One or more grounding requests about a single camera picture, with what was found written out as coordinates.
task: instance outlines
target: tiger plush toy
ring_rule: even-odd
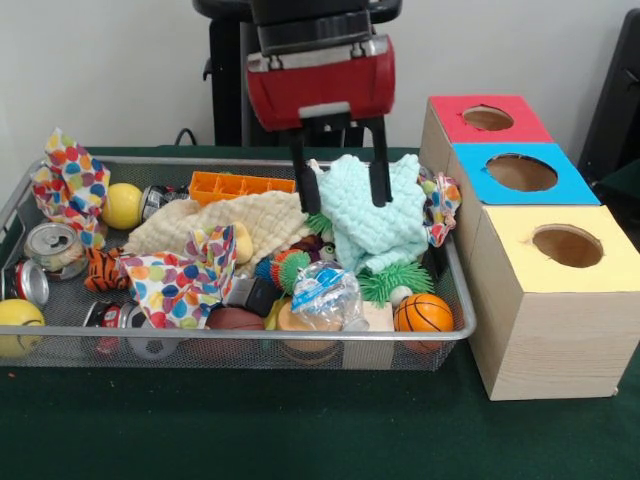
[[[129,277],[120,270],[121,255],[121,248],[113,248],[106,253],[97,248],[87,249],[89,275],[84,286],[92,292],[129,288]]]

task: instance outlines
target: cream crinkled cloth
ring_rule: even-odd
[[[180,253],[190,231],[241,222],[251,237],[253,256],[236,272],[252,275],[262,258],[286,250],[311,233],[304,223],[306,219],[307,214],[300,211],[297,193],[272,191],[205,207],[193,200],[174,200],[131,232],[124,251],[136,255]]]

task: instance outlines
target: wooden box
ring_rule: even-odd
[[[552,143],[553,139],[524,98],[513,95],[431,97],[420,162],[446,172],[456,143]]]
[[[464,143],[451,151],[447,175],[460,184],[456,243],[467,266],[483,205],[600,205],[554,143]]]
[[[470,343],[491,400],[613,395],[640,339],[639,272],[606,207],[484,207]]]

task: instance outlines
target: orange basketball toy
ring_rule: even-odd
[[[429,293],[405,298],[393,315],[393,326],[400,332],[451,332],[453,314],[444,300]],[[406,342],[411,350],[433,352],[442,342]]]

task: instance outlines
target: wire mesh basket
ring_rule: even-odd
[[[290,162],[277,160],[175,159],[102,157],[111,183],[186,185],[194,170],[272,178],[293,178]],[[0,265],[16,262],[26,234],[43,220],[30,192],[30,175],[20,181],[0,212]],[[122,245],[126,232],[111,230],[107,248]],[[85,328],[83,321],[96,301],[129,300],[129,293],[94,293],[84,275],[50,282],[43,309],[47,326],[0,326],[0,365],[37,367],[163,367],[253,369],[375,369],[436,370],[458,340],[476,325],[473,305],[455,245],[449,238],[440,249],[429,249],[423,266],[431,273],[436,295],[451,307],[452,332],[285,332],[246,330]],[[2,356],[2,342],[38,340],[20,357]],[[99,353],[107,339],[113,348]]]

